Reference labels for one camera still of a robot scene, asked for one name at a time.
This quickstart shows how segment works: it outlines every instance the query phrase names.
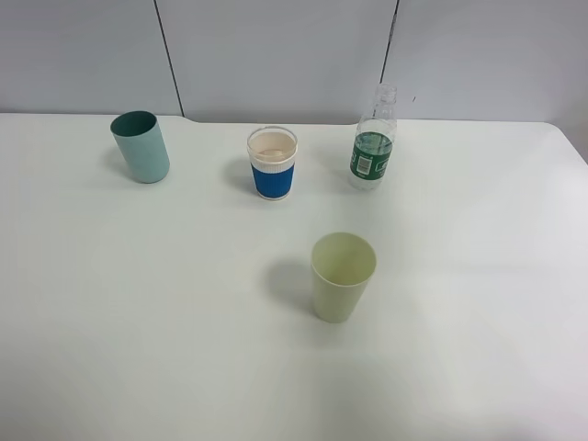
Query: bottle label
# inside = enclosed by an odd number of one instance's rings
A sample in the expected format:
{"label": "bottle label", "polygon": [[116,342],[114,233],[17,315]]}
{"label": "bottle label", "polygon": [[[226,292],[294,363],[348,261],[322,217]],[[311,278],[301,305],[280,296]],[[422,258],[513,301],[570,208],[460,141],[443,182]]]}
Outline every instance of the bottle label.
{"label": "bottle label", "polygon": [[351,172],[367,181],[375,181],[384,176],[390,153],[369,154],[359,150],[357,144],[351,155]]}

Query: water bottle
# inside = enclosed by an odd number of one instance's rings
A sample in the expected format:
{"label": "water bottle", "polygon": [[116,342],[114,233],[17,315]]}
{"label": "water bottle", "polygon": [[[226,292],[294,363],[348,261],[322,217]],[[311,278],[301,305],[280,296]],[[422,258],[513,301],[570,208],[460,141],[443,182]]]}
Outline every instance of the water bottle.
{"label": "water bottle", "polygon": [[384,178],[396,137],[396,87],[382,83],[371,109],[357,125],[351,155],[351,185],[360,190],[376,188]]}

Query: white wall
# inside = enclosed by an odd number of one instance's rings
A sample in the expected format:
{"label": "white wall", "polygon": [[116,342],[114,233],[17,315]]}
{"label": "white wall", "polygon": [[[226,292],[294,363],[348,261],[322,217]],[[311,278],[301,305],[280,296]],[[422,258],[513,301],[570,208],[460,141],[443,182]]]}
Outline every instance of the white wall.
{"label": "white wall", "polygon": [[2,0],[0,111],[179,115],[149,0]]}
{"label": "white wall", "polygon": [[158,0],[186,116],[356,122],[381,75],[391,0]]}
{"label": "white wall", "polygon": [[399,115],[548,121],[588,159],[586,0],[401,0]]}

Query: pale green cup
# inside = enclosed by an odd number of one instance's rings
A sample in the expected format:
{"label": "pale green cup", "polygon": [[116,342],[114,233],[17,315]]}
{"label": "pale green cup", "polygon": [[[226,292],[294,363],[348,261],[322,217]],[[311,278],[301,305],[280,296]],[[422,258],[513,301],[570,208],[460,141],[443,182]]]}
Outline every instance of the pale green cup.
{"label": "pale green cup", "polygon": [[371,245],[349,232],[334,232],[312,248],[314,310],[329,323],[346,321],[355,309],[374,271]]}

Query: cup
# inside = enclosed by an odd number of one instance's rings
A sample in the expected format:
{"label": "cup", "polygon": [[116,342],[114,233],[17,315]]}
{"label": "cup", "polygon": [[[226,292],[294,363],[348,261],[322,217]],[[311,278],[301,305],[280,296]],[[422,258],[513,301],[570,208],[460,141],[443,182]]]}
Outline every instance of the cup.
{"label": "cup", "polygon": [[297,151],[296,135],[283,127],[267,126],[249,135],[247,152],[259,196],[279,200],[288,195]]}
{"label": "cup", "polygon": [[120,115],[110,131],[135,179],[151,184],[165,178],[169,158],[153,113],[137,110]]}
{"label": "cup", "polygon": [[371,245],[349,232],[334,232],[312,248],[313,301],[316,315],[329,323],[346,321],[374,271]]}

